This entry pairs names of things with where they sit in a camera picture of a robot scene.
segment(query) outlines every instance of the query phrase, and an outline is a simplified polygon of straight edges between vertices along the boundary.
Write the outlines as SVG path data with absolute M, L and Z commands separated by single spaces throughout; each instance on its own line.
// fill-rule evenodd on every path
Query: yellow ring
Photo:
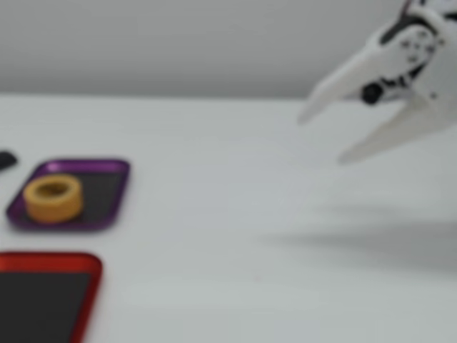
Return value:
M 27 184 L 23 195 L 29 217 L 43 224 L 67 222 L 83 209 L 81 182 L 72 175 L 35 179 Z

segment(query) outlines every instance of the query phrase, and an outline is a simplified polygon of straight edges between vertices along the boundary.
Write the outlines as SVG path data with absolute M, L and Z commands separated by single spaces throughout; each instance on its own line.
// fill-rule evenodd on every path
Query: white table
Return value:
M 0 98 L 5 208 L 37 163 L 126 157 L 117 225 L 19 234 L 2 249 L 105 263 L 86 342 L 457 341 L 457 135 L 363 164 L 338 154 L 400 106 L 299 101 Z

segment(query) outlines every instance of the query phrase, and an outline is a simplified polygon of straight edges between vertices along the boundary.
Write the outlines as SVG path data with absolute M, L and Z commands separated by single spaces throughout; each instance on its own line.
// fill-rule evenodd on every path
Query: gray wall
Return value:
M 2 0 L 0 91 L 303 96 L 402 3 Z

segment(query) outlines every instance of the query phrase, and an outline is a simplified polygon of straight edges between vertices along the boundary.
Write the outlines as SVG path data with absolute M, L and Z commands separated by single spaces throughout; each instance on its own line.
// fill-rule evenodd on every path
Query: black object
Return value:
M 384 89 L 379 84 L 369 84 L 362 89 L 361 98 L 368 105 L 377 104 L 384 95 Z
M 7 151 L 0 152 L 0 171 L 9 168 L 17 163 L 17 158 Z
M 0 342 L 70 342 L 90 280 L 83 273 L 0 273 Z

